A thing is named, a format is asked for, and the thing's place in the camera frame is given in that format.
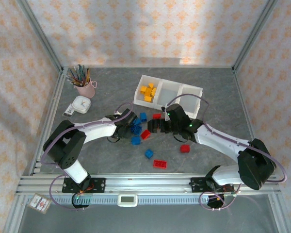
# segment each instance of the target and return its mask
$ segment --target pink cup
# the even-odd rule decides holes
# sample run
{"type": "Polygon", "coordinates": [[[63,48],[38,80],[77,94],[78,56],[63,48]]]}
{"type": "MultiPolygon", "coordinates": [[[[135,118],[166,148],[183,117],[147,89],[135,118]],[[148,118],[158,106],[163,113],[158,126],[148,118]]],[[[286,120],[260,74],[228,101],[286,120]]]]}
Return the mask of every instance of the pink cup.
{"type": "Polygon", "coordinates": [[[96,81],[89,81],[88,85],[86,86],[74,86],[80,94],[80,96],[84,96],[87,98],[92,98],[95,95],[95,88],[97,87],[96,81]]]}

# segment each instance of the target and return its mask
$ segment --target white clock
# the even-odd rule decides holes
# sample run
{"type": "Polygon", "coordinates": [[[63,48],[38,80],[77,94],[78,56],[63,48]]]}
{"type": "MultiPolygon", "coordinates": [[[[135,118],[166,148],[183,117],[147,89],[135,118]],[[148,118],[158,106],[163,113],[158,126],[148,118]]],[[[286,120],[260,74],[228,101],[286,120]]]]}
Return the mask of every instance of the white clock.
{"type": "Polygon", "coordinates": [[[91,104],[92,103],[89,98],[84,96],[77,96],[72,103],[72,107],[76,112],[84,114],[87,113],[91,104]]]}

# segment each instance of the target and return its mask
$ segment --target white sorting tray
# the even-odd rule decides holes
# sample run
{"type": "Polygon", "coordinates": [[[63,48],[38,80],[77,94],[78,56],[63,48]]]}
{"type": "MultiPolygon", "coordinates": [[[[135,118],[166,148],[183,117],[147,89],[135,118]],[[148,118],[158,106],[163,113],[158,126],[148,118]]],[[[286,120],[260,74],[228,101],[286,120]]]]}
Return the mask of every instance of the white sorting tray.
{"type": "MultiPolygon", "coordinates": [[[[135,91],[134,104],[161,110],[165,104],[181,94],[195,94],[201,97],[203,89],[197,86],[142,75],[135,91]],[[144,95],[140,93],[141,86],[148,86],[149,83],[153,83],[154,87],[157,88],[152,102],[144,101],[144,95]]],[[[180,104],[190,118],[197,117],[200,107],[200,99],[193,96],[182,96],[176,99],[173,103],[180,104]]]]}

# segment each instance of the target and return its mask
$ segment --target tag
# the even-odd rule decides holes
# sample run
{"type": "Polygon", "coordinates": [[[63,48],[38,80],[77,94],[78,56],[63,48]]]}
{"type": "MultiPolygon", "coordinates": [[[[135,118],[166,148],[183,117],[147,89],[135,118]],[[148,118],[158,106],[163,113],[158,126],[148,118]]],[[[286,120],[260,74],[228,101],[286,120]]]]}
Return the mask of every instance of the tag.
{"type": "Polygon", "coordinates": [[[35,193],[28,205],[30,208],[45,214],[50,207],[51,202],[51,199],[45,198],[35,193]]]}
{"type": "Polygon", "coordinates": [[[72,107],[72,104],[70,104],[69,107],[64,112],[63,116],[65,116],[65,117],[71,117],[73,115],[73,113],[74,113],[74,109],[72,107]]]}

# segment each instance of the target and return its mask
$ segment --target patterned wallpaper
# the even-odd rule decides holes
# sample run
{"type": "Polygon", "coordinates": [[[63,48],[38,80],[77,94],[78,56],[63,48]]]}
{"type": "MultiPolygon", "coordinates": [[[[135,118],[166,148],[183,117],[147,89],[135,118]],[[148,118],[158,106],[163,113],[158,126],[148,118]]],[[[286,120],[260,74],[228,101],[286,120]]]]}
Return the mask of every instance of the patterned wallpaper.
{"type": "Polygon", "coordinates": [[[57,75],[16,0],[0,0],[0,232],[57,75]]]}
{"type": "Polygon", "coordinates": [[[229,66],[267,0],[29,0],[63,66],[229,66]]]}
{"type": "Polygon", "coordinates": [[[278,1],[237,76],[256,136],[288,172],[291,217],[291,0],[278,1]]]}

